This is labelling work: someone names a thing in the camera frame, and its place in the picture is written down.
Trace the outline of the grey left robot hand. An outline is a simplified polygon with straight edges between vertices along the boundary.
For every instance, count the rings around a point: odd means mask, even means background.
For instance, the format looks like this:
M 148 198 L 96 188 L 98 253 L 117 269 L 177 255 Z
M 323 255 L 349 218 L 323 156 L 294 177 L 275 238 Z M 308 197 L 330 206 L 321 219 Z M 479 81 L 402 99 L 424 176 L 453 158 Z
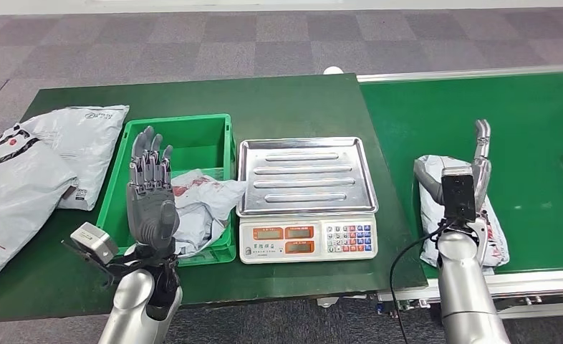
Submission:
M 171 184 L 173 147 L 161 148 L 162 142 L 163 136 L 150 125 L 134 140 L 126 199 L 136 249 L 168 255 L 174 253 L 173 234 L 180 219 Z

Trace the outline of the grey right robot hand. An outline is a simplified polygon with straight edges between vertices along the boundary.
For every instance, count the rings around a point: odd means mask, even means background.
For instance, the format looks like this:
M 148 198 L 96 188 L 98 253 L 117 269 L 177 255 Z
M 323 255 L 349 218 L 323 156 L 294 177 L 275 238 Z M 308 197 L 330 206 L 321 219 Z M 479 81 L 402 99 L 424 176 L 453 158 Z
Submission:
M 491 176 L 488 159 L 491 127 L 487 120 L 475 122 L 476 149 L 468 166 L 450 166 L 442 169 L 437 182 L 425 169 L 425 163 L 416 159 L 413 172 L 418 182 L 444 207 L 444 218 L 459 225 L 475 222 L 483 208 Z

